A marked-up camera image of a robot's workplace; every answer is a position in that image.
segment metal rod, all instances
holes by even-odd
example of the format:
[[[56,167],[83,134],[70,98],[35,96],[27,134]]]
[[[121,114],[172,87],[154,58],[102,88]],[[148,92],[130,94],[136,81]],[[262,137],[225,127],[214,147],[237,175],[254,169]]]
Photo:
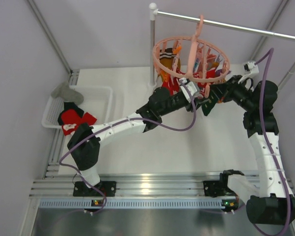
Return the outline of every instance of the metal rod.
[[[288,3],[290,2],[290,0],[281,0],[279,6],[277,7],[273,17],[271,18],[269,24],[266,27],[266,30],[272,30],[274,28],[274,26],[276,25],[278,19],[281,17],[281,14],[283,13],[283,11],[286,9]],[[255,49],[253,50],[253,53],[250,57],[251,60],[256,60],[256,57],[259,55],[259,53],[261,52],[262,48],[265,45],[265,42],[267,41],[267,37],[265,36],[261,36],[260,40],[258,41]]]
[[[171,17],[171,18],[175,18],[175,19],[180,19],[180,20],[185,20],[185,21],[200,22],[199,18],[190,17],[190,16],[182,16],[182,15],[177,15],[177,14],[162,12],[162,11],[157,11],[157,10],[154,12],[154,14],[160,15],[160,16]],[[263,36],[272,36],[272,37],[282,38],[282,39],[286,39],[286,40],[290,40],[290,41],[295,42],[295,36],[282,34],[282,33],[275,33],[275,32],[269,31],[269,30],[262,30],[262,29],[244,27],[244,26],[237,26],[237,25],[232,25],[232,24],[228,24],[228,23],[210,21],[210,20],[205,20],[205,19],[204,19],[203,23],[206,25],[209,25],[209,26],[216,26],[216,27],[226,28],[226,29],[230,29],[230,30],[237,30],[237,31],[242,31],[242,32],[247,32],[247,33],[255,33],[255,34],[259,34],[259,35],[263,35]]]
[[[286,82],[292,77],[292,75],[295,72],[295,62],[289,69],[289,71],[285,74],[284,78],[280,81],[278,84],[278,92],[282,90],[282,88],[285,86]]]
[[[150,86],[155,86],[155,68],[154,68],[154,62],[153,62],[153,47],[155,45],[155,21],[151,20],[151,48],[150,48],[150,68],[151,68],[151,80],[150,80]]]
[[[46,37],[48,38],[52,48],[54,49],[54,51],[56,52],[56,54],[58,55],[59,59],[61,60],[64,68],[66,69],[66,71],[68,73],[72,72],[72,69],[69,65],[69,63],[67,62],[67,60],[65,59],[62,51],[60,50],[59,45],[57,44],[56,40],[54,39],[54,36],[52,35],[51,31],[49,30],[46,21],[44,20],[42,14],[40,13],[36,3],[34,2],[34,0],[25,0],[29,7],[31,8],[31,10],[33,11],[36,19],[38,20],[38,23],[40,24],[40,26],[42,27]]]

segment gray floor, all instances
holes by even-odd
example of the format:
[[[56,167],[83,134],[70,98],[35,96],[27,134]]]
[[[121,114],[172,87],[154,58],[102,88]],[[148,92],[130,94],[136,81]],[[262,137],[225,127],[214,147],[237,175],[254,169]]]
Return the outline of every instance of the gray floor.
[[[245,209],[235,215],[196,209],[105,210],[90,216],[75,212],[52,224],[71,209],[39,209],[32,236],[260,236]],[[274,235],[281,226],[262,226]],[[292,236],[288,230],[286,236]]]

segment white wall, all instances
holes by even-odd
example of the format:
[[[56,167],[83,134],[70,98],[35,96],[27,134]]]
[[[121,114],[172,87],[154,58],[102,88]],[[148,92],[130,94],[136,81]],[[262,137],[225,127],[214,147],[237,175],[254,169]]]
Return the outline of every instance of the white wall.
[[[24,0],[0,0],[0,236],[14,236],[46,162],[41,126],[54,86],[67,77]]]
[[[279,20],[277,32],[295,35],[295,0],[292,0]],[[295,61],[295,43],[281,39],[268,40],[262,55],[274,47],[268,79],[279,83]],[[280,130],[280,148],[286,174],[295,185],[295,74],[279,94],[274,105]]]
[[[35,0],[73,68],[149,65],[152,0]],[[156,0],[160,10],[264,29],[277,0]],[[156,41],[192,35],[195,23],[158,17]],[[204,26],[232,63],[249,59],[258,36]]]

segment basket handle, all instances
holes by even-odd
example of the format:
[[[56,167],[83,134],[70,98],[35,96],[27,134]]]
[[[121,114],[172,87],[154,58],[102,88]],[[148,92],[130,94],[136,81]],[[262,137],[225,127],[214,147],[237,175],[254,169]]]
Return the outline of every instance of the basket handle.
[[[197,38],[201,34],[203,21],[204,21],[204,17],[203,15],[201,15],[200,22],[196,24],[195,34],[191,38],[191,48],[190,48],[190,53],[188,55],[188,69],[186,72],[186,77],[188,79],[193,79],[193,68],[195,64],[196,52],[197,52],[197,46],[198,46]]]

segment white pipe connector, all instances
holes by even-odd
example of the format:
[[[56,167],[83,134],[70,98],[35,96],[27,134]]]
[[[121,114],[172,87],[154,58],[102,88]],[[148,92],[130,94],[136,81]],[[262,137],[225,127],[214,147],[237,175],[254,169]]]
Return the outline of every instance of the white pipe connector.
[[[150,20],[151,21],[156,20],[156,15],[157,14],[154,14],[154,12],[157,11],[156,3],[152,2],[151,4],[149,4],[149,9],[150,9]]]

